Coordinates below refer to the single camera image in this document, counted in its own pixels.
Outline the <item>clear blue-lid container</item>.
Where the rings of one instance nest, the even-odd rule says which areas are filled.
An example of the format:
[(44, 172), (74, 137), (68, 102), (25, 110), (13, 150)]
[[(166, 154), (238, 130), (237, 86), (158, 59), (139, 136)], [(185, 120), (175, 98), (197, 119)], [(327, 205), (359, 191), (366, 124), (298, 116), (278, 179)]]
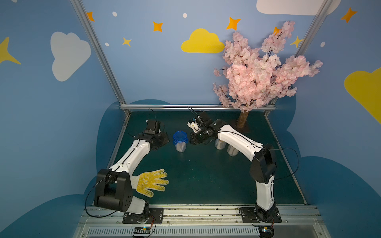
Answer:
[(173, 144), (175, 145), (175, 149), (183, 153), (187, 148), (188, 136), (184, 131), (177, 131), (173, 135)]
[(227, 148), (227, 153), (229, 154), (229, 156), (235, 157), (236, 155), (238, 155), (239, 150), (233, 147), (232, 145), (229, 145)]
[(216, 139), (214, 145), (215, 145), (215, 148), (217, 150), (223, 150), (226, 147), (226, 144), (227, 143), (225, 141), (222, 141), (220, 139)]

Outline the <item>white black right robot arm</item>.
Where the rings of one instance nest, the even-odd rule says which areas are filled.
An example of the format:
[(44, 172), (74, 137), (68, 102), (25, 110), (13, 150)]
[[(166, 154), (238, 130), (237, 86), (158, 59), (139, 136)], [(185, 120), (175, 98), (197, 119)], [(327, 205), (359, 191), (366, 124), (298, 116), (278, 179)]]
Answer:
[(192, 129), (190, 143), (201, 144), (212, 139), (226, 142), (251, 161), (250, 175), (256, 181), (256, 219), (268, 223), (276, 217), (274, 180), (277, 169), (275, 149), (263, 145), (241, 134), (221, 119), (205, 123), (201, 117), (190, 119), (187, 126)]

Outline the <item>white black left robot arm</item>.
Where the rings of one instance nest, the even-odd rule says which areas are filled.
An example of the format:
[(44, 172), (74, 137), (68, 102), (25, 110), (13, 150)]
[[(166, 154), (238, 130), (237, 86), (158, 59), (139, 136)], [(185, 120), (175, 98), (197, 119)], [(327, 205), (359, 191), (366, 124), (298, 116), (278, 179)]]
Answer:
[(148, 201), (134, 196), (134, 192), (152, 198), (154, 191), (165, 191), (165, 186), (169, 184), (166, 179), (168, 175), (164, 169), (137, 176), (133, 173), (151, 150), (157, 150), (168, 142), (165, 132), (139, 135), (118, 162), (98, 172), (93, 187), (94, 205), (131, 215), (138, 223), (146, 223), (151, 219)]

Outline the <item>yellow white work glove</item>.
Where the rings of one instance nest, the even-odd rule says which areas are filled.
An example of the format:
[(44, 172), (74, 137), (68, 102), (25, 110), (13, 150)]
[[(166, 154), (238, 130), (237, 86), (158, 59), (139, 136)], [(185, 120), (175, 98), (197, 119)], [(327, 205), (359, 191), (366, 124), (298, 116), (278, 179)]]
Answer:
[(132, 188), (141, 195), (152, 198), (153, 191), (165, 191), (165, 186), (169, 184), (166, 179), (168, 174), (164, 169), (141, 173), (138, 176), (131, 176)]

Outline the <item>pink artificial blossom tree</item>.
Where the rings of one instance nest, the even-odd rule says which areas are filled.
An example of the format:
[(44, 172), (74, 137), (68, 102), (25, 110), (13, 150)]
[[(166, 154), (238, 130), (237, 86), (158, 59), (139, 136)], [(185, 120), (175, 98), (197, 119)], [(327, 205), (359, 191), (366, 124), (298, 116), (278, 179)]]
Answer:
[(284, 22), (280, 29), (264, 39), (260, 48), (251, 48), (248, 39), (239, 32), (225, 44), (223, 59), (228, 64), (215, 69), (216, 76), (225, 76), (226, 85), (214, 85), (213, 91), (223, 107), (241, 111), (236, 127), (242, 129), (253, 109), (268, 105), (274, 98), (293, 97), (297, 88), (293, 84), (301, 77), (313, 77), (323, 63), (310, 63), (306, 57), (290, 56), (281, 62), (278, 53), (291, 38), (295, 23)]

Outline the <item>left small circuit board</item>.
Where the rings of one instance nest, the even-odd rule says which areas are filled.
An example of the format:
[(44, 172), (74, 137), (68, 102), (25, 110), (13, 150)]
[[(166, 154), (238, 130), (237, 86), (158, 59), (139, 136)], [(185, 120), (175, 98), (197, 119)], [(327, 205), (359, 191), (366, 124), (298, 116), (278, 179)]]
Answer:
[(134, 238), (137, 238), (137, 237), (148, 237), (151, 235), (151, 228), (147, 227), (147, 226), (143, 226), (143, 227), (134, 227), (133, 229), (133, 237)]

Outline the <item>small circuit board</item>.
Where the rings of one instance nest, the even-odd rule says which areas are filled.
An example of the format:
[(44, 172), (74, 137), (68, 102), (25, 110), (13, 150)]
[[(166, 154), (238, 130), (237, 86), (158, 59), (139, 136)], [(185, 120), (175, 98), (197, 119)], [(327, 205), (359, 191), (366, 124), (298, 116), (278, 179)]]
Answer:
[(143, 226), (143, 227), (134, 227), (133, 229), (133, 237), (134, 238), (137, 238), (137, 237), (148, 237), (151, 235), (151, 228), (147, 227), (147, 226)]
[(273, 227), (258, 227), (259, 238), (273, 238), (274, 228)]

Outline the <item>right small circuit board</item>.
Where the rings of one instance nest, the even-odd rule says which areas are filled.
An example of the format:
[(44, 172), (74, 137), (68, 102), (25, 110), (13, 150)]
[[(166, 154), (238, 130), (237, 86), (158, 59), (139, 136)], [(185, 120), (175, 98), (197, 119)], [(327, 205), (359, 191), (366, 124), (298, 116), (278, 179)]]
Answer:
[(273, 227), (258, 227), (259, 238), (273, 238), (274, 228)]

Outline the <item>horizontal aluminium back rail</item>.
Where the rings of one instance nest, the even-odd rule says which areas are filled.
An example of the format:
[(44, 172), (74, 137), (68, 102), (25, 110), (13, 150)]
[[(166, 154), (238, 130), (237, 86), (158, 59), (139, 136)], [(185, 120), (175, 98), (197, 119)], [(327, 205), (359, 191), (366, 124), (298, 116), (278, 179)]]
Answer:
[(233, 107), (223, 107), (222, 105), (160, 105), (160, 104), (121, 104), (120, 109), (122, 110), (163, 110), (163, 111), (182, 111), (188, 109), (206, 110), (206, 111), (230, 111), (238, 110)]

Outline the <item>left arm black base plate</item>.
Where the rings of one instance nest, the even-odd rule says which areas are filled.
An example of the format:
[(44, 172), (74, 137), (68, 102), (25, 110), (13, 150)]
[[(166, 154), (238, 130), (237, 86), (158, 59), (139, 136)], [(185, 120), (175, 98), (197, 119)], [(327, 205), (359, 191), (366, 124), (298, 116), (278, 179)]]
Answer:
[(152, 221), (155, 224), (162, 224), (164, 218), (164, 208), (150, 208), (147, 212), (146, 210), (142, 214), (125, 213), (123, 216), (123, 224), (151, 224)]

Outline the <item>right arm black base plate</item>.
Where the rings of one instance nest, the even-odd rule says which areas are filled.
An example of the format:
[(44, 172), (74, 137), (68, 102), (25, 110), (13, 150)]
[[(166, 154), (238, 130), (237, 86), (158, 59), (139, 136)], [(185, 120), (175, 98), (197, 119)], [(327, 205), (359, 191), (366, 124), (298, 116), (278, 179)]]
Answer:
[(274, 205), (265, 211), (260, 207), (241, 207), (239, 209), (243, 223), (282, 223), (280, 212)]

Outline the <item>front aluminium rail frame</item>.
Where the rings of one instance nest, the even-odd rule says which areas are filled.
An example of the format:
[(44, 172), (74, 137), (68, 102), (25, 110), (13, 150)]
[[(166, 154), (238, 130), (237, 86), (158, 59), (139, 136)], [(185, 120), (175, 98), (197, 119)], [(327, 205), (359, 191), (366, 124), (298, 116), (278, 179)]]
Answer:
[(75, 238), (133, 238), (134, 227), (147, 226), (151, 235), (138, 238), (259, 238), (258, 227), (273, 227), (274, 238), (329, 238), (329, 231), (315, 206), (279, 205), (282, 223), (243, 223), (239, 209), (252, 205), (160, 204), (162, 224), (123, 224), (121, 212), (90, 206), (81, 215)]

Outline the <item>left aluminium corner post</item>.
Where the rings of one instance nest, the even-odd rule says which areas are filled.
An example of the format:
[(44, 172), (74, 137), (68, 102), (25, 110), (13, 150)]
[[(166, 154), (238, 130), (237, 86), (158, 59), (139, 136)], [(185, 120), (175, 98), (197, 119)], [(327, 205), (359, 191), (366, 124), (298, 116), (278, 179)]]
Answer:
[(108, 60), (104, 54), (102, 46), (101, 46), (101, 44), (100, 44), (100, 42), (96, 36), (96, 33), (93, 29), (91, 21), (88, 18), (87, 12), (85, 10), (85, 7), (84, 7), (82, 1), (71, 0), (70, 2), (72, 4), (79, 20), (80, 20), (80, 22), (81, 22), (85, 32), (86, 32), (86, 35), (88, 36), (88, 38), (90, 40), (90, 43), (91, 43), (91, 45), (92, 45), (100, 63), (101, 63), (101, 66), (102, 66), (102, 68), (106, 74), (106, 77), (107, 77), (108, 81), (110, 82), (110, 85), (111, 85), (111, 87), (112, 87), (112, 89), (113, 89), (113, 91), (114, 91), (114, 93), (115, 93), (115, 95), (116, 95), (116, 97), (120, 103), (120, 109), (122, 111), (124, 111), (124, 113), (127, 117), (129, 117), (131, 115), (130, 110), (121, 108), (122, 105), (126, 104), (125, 98), (124, 98), (123, 93), (119, 87), (119, 84), (115, 78), (115, 75), (112, 72), (110, 64), (109, 64), (109, 62), (108, 62)]

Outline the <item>aluminium corner post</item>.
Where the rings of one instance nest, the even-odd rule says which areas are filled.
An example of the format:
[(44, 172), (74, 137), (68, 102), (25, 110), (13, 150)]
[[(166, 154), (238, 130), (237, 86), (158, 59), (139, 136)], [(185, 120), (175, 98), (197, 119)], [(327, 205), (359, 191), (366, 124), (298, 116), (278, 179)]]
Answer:
[(71, 0), (70, 2), (72, 4), (79, 20), (80, 20), (80, 22), (81, 22), (85, 32), (86, 32), (86, 35), (88, 36), (88, 38), (90, 40), (90, 43), (91, 43), (91, 45), (92, 45), (100, 63), (101, 63), (101, 66), (102, 66), (102, 68), (106, 74), (106, 77), (107, 77), (108, 81), (110, 82), (110, 85), (111, 85), (111, 87), (112, 87), (112, 89), (113, 89), (113, 91), (114, 91), (114, 93), (115, 93), (115, 95), (116, 95), (116, 97), (120, 103), (120, 109), (122, 111), (124, 111), (124, 113), (127, 117), (129, 117), (131, 115), (130, 110), (121, 108), (122, 105), (126, 104), (125, 98), (124, 98), (123, 93), (119, 87), (119, 84), (115, 78), (115, 75), (112, 72), (110, 64), (109, 64), (109, 62), (108, 62), (108, 60), (104, 54), (102, 46), (101, 46), (101, 44), (100, 44), (100, 42), (96, 36), (96, 33), (93, 29), (91, 21), (88, 18), (87, 12), (85, 10), (85, 7), (84, 7), (82, 1)]
[(285, 51), (280, 53), (284, 60), (292, 50), (296, 50), (294, 56), (305, 54), (327, 15), (339, 4), (334, 1), (257, 1), (256, 7), (260, 13), (269, 16), (287, 15), (297, 26), (302, 26), (287, 40)]

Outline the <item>right aluminium corner post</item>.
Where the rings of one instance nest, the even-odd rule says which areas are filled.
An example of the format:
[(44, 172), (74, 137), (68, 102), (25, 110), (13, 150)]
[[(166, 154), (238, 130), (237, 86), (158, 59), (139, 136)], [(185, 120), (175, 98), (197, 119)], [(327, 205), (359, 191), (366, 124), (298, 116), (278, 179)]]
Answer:
[(285, 51), (280, 53), (284, 60), (292, 50), (296, 50), (294, 56), (305, 54), (327, 15), (339, 4), (334, 1), (257, 1), (256, 7), (260, 13), (269, 16), (287, 15), (297, 26), (302, 26), (287, 40)]

